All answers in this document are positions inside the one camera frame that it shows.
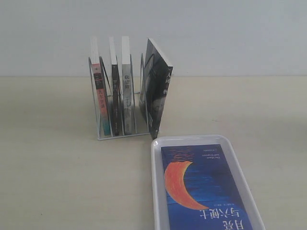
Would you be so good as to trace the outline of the black grey cover book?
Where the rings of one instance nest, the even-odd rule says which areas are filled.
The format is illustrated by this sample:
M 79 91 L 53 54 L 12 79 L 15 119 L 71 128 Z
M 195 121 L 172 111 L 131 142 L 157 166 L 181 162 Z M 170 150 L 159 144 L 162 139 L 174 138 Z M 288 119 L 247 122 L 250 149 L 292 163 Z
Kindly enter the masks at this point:
M 145 56 L 141 56 L 141 92 L 139 107 L 152 139 L 158 137 L 173 64 L 152 39 L 148 38 Z

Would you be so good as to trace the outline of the blue moon cover book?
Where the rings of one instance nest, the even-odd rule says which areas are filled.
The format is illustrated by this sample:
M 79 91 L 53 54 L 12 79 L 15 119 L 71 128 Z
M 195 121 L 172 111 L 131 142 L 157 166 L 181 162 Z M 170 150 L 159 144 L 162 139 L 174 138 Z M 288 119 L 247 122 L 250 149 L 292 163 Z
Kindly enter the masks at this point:
M 220 144 L 161 148 L 172 230 L 254 230 Z

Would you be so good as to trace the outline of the pink and teal book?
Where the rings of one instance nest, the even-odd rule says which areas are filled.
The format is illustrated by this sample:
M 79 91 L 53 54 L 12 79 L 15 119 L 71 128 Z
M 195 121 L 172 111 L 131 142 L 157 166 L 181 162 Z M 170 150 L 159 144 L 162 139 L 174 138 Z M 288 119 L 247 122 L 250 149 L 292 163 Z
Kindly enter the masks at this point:
M 102 66 L 99 58 L 98 41 L 96 36 L 93 36 L 91 38 L 91 67 L 94 77 L 103 133 L 105 136 L 109 136 L 111 135 L 111 129 L 109 124 L 109 116 L 107 108 L 107 93 L 105 89 L 104 73 L 102 71 Z

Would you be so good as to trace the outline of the grey white book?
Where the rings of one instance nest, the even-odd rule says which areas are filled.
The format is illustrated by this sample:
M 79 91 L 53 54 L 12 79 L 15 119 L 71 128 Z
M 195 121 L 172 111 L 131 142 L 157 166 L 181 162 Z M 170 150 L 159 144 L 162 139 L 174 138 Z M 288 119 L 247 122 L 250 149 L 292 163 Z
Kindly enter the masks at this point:
M 123 85 L 123 110 L 124 110 L 124 132 L 125 135 L 132 134 L 132 80 L 130 61 L 130 40 L 123 36 L 122 47 L 122 85 Z

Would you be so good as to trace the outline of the dark brown thin book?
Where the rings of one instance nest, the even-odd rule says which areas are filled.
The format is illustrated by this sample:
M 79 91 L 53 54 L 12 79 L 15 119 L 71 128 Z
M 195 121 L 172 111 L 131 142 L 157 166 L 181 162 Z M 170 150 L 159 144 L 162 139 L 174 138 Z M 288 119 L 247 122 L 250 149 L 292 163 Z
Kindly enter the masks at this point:
M 109 49 L 111 59 L 111 76 L 112 76 L 112 121 L 113 134 L 119 135 L 120 132 L 120 114 L 119 114 L 119 72 L 118 62 L 115 50 L 114 37 L 109 37 Z

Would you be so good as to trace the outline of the white rectangular tray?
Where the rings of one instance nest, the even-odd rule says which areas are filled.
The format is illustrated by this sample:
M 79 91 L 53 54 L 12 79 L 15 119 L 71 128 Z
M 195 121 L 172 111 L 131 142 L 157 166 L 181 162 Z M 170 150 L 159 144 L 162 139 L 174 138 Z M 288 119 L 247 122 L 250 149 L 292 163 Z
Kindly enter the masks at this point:
M 263 230 L 265 226 L 238 163 L 234 149 L 230 141 L 221 135 L 192 135 L 192 136 L 170 136 L 157 138 L 152 142 L 152 186 L 153 186 L 153 208 L 154 227 L 157 230 L 170 230 L 169 217 L 167 211 L 167 200 L 164 183 L 164 170 L 161 156 L 161 148 L 165 146 L 185 146 L 185 145 L 206 145 L 220 144 L 224 151 L 230 170 L 234 176 L 235 183 L 247 208 L 249 217 L 255 230 Z

